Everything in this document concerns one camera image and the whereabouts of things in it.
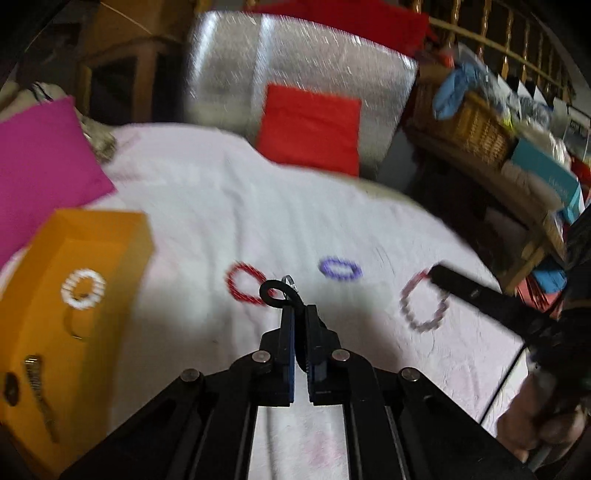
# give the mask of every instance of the reflective surface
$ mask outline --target reflective surface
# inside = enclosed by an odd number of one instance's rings
[[[416,62],[363,38],[289,17],[208,12],[190,37],[184,120],[255,142],[267,84],[363,100],[359,156],[375,176],[400,120]]]

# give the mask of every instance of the white blanket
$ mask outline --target white blanket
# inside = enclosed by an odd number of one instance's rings
[[[472,417],[482,414],[518,339],[453,298],[434,332],[411,330],[399,309],[408,280],[437,262],[496,284],[439,220],[403,202],[371,199],[338,179],[269,163],[231,134],[146,125],[118,129],[116,136],[121,147],[106,172],[118,193],[92,208],[146,212],[156,252],[122,342],[113,428],[183,369],[226,369],[279,326],[279,310],[230,296],[225,275],[238,261],[267,278],[291,275],[344,348],[383,369],[416,367]],[[362,278],[325,278],[318,264],[326,256],[356,262]],[[237,281],[248,293],[258,291],[246,275]],[[433,317],[437,301],[426,283],[410,300],[419,321]],[[489,429],[525,374],[522,362]],[[259,409],[251,478],[343,479],[347,468],[340,407],[309,404],[305,374],[296,367],[295,404]]]

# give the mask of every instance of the white ring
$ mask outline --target white ring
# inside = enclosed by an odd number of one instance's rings
[[[80,283],[80,280],[89,278],[92,280],[92,293],[83,299],[75,299],[72,291]],[[64,303],[76,310],[87,310],[94,308],[105,295],[106,282],[99,273],[90,268],[74,270],[61,286],[61,298]]]

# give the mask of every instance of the blue glove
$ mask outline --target blue glove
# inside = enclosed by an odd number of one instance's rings
[[[464,95],[479,84],[479,74],[470,63],[463,63],[443,81],[433,97],[433,116],[437,120],[447,120],[459,110]]]

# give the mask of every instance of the human hand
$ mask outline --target human hand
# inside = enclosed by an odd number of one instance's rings
[[[558,460],[583,433],[586,416],[581,407],[575,412],[557,415],[536,428],[534,418],[544,407],[545,399],[536,377],[530,374],[509,409],[497,421],[496,439],[522,462],[541,442],[557,446],[549,460]]]

